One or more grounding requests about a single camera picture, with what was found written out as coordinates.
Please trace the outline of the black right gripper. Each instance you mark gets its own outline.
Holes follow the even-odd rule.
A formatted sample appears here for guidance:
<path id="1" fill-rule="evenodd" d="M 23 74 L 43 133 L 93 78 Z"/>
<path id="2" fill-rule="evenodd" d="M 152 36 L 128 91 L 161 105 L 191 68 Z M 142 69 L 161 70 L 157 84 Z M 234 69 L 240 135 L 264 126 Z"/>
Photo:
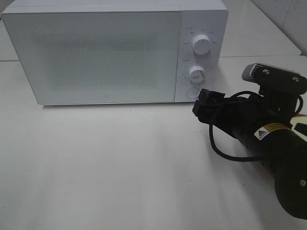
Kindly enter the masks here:
<path id="1" fill-rule="evenodd" d="M 214 126 L 239 141 L 250 136 L 261 139 L 263 135 L 255 134 L 258 129 L 275 123 L 290 128 L 291 118 L 299 112 L 299 96 L 289 93 L 239 92 L 226 98 L 224 93 L 202 89 L 198 99 L 192 112 L 209 125 L 210 141 L 214 141 Z"/>

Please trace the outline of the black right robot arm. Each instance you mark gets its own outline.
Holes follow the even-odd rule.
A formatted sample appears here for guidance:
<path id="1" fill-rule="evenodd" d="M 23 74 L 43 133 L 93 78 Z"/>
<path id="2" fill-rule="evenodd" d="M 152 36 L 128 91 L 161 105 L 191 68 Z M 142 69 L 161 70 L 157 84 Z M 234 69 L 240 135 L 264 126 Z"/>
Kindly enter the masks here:
<path id="1" fill-rule="evenodd" d="M 276 92 L 238 92 L 230 97 L 203 89 L 193 113 L 209 126 L 214 152 L 230 161 L 258 161 L 274 178 L 274 188 L 282 208 L 298 219 L 307 217 L 307 143 L 292 130 L 291 118 L 302 107 L 300 96 L 287 96 L 284 107 Z M 216 127 L 237 139 L 248 156 L 228 155 L 215 144 Z"/>

